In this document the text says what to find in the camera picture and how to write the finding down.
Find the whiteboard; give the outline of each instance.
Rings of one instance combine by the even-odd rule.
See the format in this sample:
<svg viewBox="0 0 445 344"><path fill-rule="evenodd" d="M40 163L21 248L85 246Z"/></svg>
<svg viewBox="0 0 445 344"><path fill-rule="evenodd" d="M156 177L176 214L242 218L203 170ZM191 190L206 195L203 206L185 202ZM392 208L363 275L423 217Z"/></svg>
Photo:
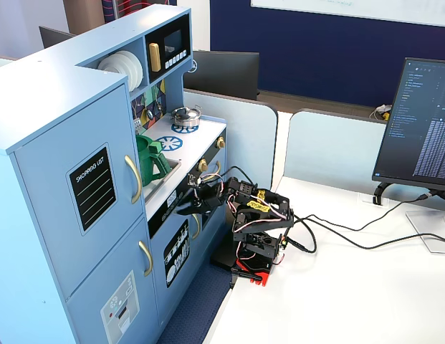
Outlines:
<svg viewBox="0 0 445 344"><path fill-rule="evenodd" d="M251 0L251 6L445 27L445 0Z"/></svg>

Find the green pitcher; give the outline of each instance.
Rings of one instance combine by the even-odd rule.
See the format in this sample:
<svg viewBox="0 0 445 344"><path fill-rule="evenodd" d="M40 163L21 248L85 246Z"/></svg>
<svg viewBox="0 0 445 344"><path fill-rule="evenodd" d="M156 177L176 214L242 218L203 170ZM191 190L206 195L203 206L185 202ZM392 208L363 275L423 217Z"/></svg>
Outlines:
<svg viewBox="0 0 445 344"><path fill-rule="evenodd" d="M143 186L151 181L161 179L171 171L170 164L161 153L162 144L147 136L136 135L136 145L138 146L139 164L141 168L141 180ZM160 173L153 174L153 166L157 165Z"/></svg>

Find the cabinet door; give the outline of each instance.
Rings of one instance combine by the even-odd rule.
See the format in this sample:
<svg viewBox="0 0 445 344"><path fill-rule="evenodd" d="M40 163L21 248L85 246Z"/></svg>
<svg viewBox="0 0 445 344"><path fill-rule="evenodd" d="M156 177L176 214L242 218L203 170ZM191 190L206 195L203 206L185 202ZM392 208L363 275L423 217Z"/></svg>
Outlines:
<svg viewBox="0 0 445 344"><path fill-rule="evenodd" d="M198 256L191 249L191 221L192 216L171 214L150 242L160 325L171 316L198 268Z"/></svg>
<svg viewBox="0 0 445 344"><path fill-rule="evenodd" d="M16 151L64 298L144 212L135 155L124 86Z"/></svg>
<svg viewBox="0 0 445 344"><path fill-rule="evenodd" d="M67 302L81 344L154 343L157 308L147 248L145 220L140 220L80 285Z"/></svg>

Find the blue burner decal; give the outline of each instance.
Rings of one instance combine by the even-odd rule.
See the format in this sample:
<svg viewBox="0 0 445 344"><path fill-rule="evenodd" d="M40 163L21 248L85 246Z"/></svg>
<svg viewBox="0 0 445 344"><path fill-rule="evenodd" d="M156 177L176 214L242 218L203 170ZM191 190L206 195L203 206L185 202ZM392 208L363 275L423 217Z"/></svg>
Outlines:
<svg viewBox="0 0 445 344"><path fill-rule="evenodd" d="M180 125L173 124L171 126L171 130L178 134L190 134L193 133L194 131L197 131L198 126L196 125L194 127L183 127Z"/></svg>
<svg viewBox="0 0 445 344"><path fill-rule="evenodd" d="M162 142L162 147L164 152L175 151L182 147L182 140L176 136L163 136L158 138L156 141Z"/></svg>

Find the stack of plates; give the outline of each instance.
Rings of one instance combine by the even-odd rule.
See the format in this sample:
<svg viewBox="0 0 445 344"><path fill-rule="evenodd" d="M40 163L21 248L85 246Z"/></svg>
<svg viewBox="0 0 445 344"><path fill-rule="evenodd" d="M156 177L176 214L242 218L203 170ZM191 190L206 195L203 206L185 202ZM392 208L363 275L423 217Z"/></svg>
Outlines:
<svg viewBox="0 0 445 344"><path fill-rule="evenodd" d="M128 76L128 90L137 88L143 80L143 67L139 59L131 52L121 50L106 57L98 65L99 70L120 73Z"/></svg>

